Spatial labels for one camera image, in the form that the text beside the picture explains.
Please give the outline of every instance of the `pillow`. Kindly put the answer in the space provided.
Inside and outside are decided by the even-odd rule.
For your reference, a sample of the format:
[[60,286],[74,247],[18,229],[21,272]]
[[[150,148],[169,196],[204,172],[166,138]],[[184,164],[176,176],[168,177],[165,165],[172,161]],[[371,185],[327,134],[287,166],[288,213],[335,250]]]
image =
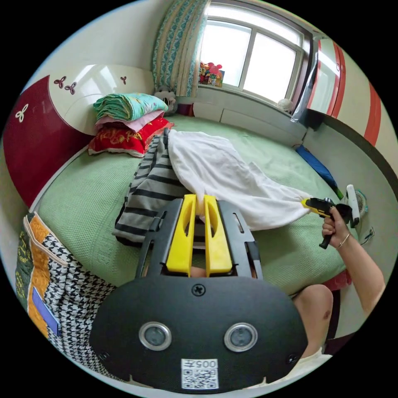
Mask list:
[[128,153],[136,158],[144,156],[144,146],[139,133],[127,127],[102,127],[88,144],[88,154],[102,152]]
[[104,125],[91,140],[88,146],[88,154],[128,153],[131,156],[142,158],[153,137],[156,134],[161,134],[166,127],[171,128],[173,126],[174,123],[170,123],[162,117],[147,123],[137,132],[127,128],[124,124],[121,126]]
[[153,111],[168,110],[161,99],[143,93],[109,94],[98,99],[93,107],[97,112],[97,120],[109,116],[117,120],[133,121]]
[[157,117],[153,121],[147,123],[140,131],[139,134],[142,138],[144,150],[147,151],[149,144],[152,142],[154,136],[161,134],[165,128],[172,128],[174,123],[169,122],[167,119]]
[[119,123],[119,124],[124,124],[127,126],[129,129],[133,131],[140,131],[147,123],[153,121],[157,117],[163,117],[165,112],[163,110],[158,110],[158,111],[153,111],[149,112],[146,115],[140,117],[137,120],[134,121],[125,121],[125,120],[118,120],[118,119],[113,119],[109,116],[104,116],[101,119],[97,121],[95,124],[97,131],[100,130],[106,123]]

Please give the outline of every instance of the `camera lens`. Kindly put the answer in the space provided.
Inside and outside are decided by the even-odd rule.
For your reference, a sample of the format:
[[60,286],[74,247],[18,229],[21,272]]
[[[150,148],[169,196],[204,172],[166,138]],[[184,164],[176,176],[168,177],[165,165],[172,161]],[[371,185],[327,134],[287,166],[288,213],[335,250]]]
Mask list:
[[148,322],[141,326],[139,339],[146,348],[162,351],[171,344],[171,332],[162,323]]
[[225,346],[234,352],[243,352],[252,348],[257,342],[257,330],[248,323],[232,325],[224,335]]
[[144,333],[146,341],[155,346],[162,345],[166,340],[166,335],[158,326],[151,326]]

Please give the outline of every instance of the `qr code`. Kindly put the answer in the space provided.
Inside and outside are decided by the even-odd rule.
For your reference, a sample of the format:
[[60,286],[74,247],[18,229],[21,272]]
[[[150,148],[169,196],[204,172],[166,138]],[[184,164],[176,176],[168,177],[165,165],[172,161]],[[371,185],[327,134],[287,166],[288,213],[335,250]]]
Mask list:
[[218,388],[218,361],[216,359],[182,359],[181,384],[188,390]]

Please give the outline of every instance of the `bracelet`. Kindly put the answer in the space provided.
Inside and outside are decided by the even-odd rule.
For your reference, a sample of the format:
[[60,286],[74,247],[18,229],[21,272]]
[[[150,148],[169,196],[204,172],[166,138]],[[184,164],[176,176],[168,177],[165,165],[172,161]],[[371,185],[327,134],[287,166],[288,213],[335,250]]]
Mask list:
[[351,235],[351,234],[349,233],[349,234],[345,237],[345,239],[339,244],[339,246],[338,246],[337,249],[340,249],[340,248],[345,244],[345,241],[349,238],[350,235]]

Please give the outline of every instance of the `label sticker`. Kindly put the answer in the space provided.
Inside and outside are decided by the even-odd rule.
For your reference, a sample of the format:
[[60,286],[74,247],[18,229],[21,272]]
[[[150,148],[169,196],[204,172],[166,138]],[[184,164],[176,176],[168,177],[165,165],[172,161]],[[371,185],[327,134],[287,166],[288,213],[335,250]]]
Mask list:
[[216,359],[182,359],[181,386],[187,390],[218,389]]
[[44,322],[54,332],[54,334],[59,337],[61,335],[61,326],[59,324],[59,321],[51,313],[49,308],[44,304],[39,292],[36,290],[35,287],[33,287],[32,301],[37,308],[39,314],[42,316]]

